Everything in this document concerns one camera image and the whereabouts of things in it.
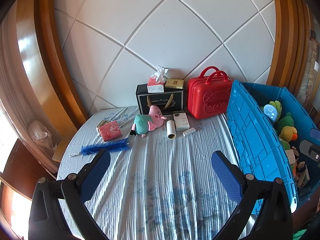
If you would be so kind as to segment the clear plastic bag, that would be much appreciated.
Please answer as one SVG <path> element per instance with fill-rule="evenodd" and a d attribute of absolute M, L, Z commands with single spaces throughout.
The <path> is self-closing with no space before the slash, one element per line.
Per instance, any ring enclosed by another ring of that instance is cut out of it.
<path fill-rule="evenodd" d="M 48 156 L 54 154 L 52 134 L 39 120 L 28 126 L 28 133 L 35 144 Z"/>

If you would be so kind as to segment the blue plastic storage crate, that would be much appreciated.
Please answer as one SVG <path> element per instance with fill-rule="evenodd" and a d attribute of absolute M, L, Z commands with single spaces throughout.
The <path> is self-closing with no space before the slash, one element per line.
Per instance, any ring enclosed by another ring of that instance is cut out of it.
<path fill-rule="evenodd" d="M 319 160 L 313 160 L 306 155 L 302 154 L 299 149 L 300 142 L 307 140 L 315 145 L 319 146 L 319 130 L 316 124 L 310 118 L 306 110 L 301 106 L 297 99 L 288 91 L 287 88 L 280 88 L 275 86 L 261 85 L 258 83 L 248 83 L 245 84 L 246 89 L 257 101 L 261 111 L 263 112 L 263 107 L 269 104 L 270 101 L 278 100 L 282 105 L 282 114 L 280 118 L 284 117 L 287 112 L 292 114 L 292 118 L 295 122 L 295 128 L 298 132 L 298 138 L 296 141 L 286 142 L 279 137 L 280 143 L 282 144 L 284 150 L 289 147 L 294 146 L 299 151 L 299 160 L 304 161 L 306 164 L 306 170 L 309 175 L 303 181 L 301 187 L 297 189 L 298 204 L 297 207 L 301 206 L 313 192 L 319 187 Z M 295 173 L 293 167 L 291 166 L 291 171 L 295 182 Z"/>

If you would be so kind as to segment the pink tissue pack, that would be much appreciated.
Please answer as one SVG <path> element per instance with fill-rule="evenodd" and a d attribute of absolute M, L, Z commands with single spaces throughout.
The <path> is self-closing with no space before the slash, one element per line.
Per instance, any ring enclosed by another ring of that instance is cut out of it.
<path fill-rule="evenodd" d="M 117 121 L 110 121 L 104 126 L 101 126 L 99 130 L 99 134 L 104 142 L 116 139 L 122 135 L 120 126 L 118 125 Z"/>

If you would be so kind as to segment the blue feather duster brush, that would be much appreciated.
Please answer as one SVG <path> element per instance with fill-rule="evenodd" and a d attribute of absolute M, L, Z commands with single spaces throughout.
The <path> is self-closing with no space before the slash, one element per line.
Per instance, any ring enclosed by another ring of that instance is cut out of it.
<path fill-rule="evenodd" d="M 115 141 L 107 141 L 100 144 L 93 144 L 82 146 L 80 152 L 70 154 L 69 157 L 74 157 L 77 155 L 91 155 L 96 154 L 100 150 L 106 150 L 108 152 L 119 152 L 129 150 L 131 147 L 129 145 L 129 138 L 124 138 Z"/>

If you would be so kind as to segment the small white box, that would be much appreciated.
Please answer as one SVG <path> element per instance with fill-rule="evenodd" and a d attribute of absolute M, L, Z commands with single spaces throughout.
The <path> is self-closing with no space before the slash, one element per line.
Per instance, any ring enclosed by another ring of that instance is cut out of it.
<path fill-rule="evenodd" d="M 193 134 L 195 132 L 196 132 L 196 129 L 194 127 L 192 127 L 192 128 L 190 128 L 190 129 L 188 129 L 186 131 L 183 131 L 182 134 L 183 134 L 184 137 L 187 137 L 187 136 L 189 136 L 189 135 L 191 135 L 191 134 Z"/>

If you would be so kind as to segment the black coffee cup gift box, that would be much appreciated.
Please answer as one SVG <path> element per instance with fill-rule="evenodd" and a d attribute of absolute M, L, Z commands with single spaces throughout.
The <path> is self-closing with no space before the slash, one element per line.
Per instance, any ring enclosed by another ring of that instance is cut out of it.
<path fill-rule="evenodd" d="M 138 85 L 136 99 L 140 114 L 148 114 L 151 105 L 156 105 L 162 114 L 184 110 L 184 89 L 165 88 L 163 93 L 149 93 L 147 84 Z"/>

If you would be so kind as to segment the green frog plush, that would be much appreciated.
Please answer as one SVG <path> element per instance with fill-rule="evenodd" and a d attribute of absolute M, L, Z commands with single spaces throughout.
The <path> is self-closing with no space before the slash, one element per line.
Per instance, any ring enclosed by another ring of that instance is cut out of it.
<path fill-rule="evenodd" d="M 269 104 L 272 105 L 273 107 L 275 107 L 277 110 L 278 115 L 277 115 L 276 121 L 274 123 L 274 127 L 275 127 L 278 134 L 281 133 L 281 130 L 285 126 L 290 126 L 290 127 L 295 126 L 294 119 L 292 118 L 292 114 L 290 112 L 287 112 L 284 117 L 280 118 L 280 116 L 282 114 L 282 109 L 283 109 L 280 101 L 278 101 L 278 100 L 270 101 Z"/>

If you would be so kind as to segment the blue striped bed sheet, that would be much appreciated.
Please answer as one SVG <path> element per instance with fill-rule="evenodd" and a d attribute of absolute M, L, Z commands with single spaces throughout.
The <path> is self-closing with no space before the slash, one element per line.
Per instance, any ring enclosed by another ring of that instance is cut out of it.
<path fill-rule="evenodd" d="M 238 162 L 226 117 L 188 120 L 189 136 L 160 127 L 111 154 L 86 202 L 109 239 L 213 239 L 236 208 L 211 164 L 215 151 Z"/>

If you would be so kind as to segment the white green patch box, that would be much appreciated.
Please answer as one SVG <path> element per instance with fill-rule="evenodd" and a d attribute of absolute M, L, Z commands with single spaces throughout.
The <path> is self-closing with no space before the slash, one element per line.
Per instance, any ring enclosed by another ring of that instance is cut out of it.
<path fill-rule="evenodd" d="M 186 131 L 190 128 L 187 114 L 184 111 L 173 112 L 176 131 Z"/>

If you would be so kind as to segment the light blue round toy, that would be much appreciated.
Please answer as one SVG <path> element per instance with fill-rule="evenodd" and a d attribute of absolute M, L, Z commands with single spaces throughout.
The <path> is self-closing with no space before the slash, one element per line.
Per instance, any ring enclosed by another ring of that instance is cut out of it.
<path fill-rule="evenodd" d="M 276 119 L 278 117 L 278 111 L 277 111 L 276 107 L 274 107 L 271 104 L 266 104 L 263 107 L 263 113 L 268 117 L 270 122 L 272 122 L 272 123 L 276 122 Z"/>

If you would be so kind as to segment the teal pink plush pig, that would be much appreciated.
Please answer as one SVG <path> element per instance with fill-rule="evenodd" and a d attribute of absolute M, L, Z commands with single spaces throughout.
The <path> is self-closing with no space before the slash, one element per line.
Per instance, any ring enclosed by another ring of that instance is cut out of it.
<path fill-rule="evenodd" d="M 131 127 L 130 135 L 141 135 L 143 138 L 149 131 L 154 131 L 156 125 L 152 122 L 149 115 L 137 115 Z"/>

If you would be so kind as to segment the clear tape roll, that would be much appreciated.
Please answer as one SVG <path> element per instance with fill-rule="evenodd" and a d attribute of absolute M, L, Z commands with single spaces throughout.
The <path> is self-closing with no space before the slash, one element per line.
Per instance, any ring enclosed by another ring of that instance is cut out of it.
<path fill-rule="evenodd" d="M 97 125 L 96 129 L 97 129 L 97 132 L 99 133 L 100 132 L 100 127 L 101 126 L 104 126 L 105 124 L 109 123 L 109 121 L 107 120 L 101 120 L 101 122 L 99 122 L 99 124 Z"/>

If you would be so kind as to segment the rolled patterned carpet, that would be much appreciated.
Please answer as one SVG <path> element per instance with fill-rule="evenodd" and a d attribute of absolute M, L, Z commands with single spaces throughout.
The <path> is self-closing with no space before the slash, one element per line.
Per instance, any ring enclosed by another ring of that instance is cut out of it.
<path fill-rule="evenodd" d="M 318 67 L 316 67 L 318 49 L 318 43 L 311 39 L 306 68 L 297 95 L 297 100 L 305 108 L 311 99 L 318 75 Z"/>

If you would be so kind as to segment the red mini suitcase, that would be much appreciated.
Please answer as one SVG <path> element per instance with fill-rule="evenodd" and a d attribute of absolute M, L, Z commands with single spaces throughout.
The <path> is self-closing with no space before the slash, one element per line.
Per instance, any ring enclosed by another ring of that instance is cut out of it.
<path fill-rule="evenodd" d="M 209 118 L 227 111 L 233 80 L 216 66 L 204 68 L 188 82 L 187 108 L 196 119 Z"/>

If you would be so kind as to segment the white lint roller refill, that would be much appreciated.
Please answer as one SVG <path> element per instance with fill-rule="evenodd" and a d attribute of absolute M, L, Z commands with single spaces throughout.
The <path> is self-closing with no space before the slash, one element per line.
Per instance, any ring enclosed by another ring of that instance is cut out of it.
<path fill-rule="evenodd" d="M 175 128 L 174 120 L 167 121 L 166 129 L 167 129 L 167 137 L 169 139 L 175 139 L 176 138 L 176 128 Z"/>

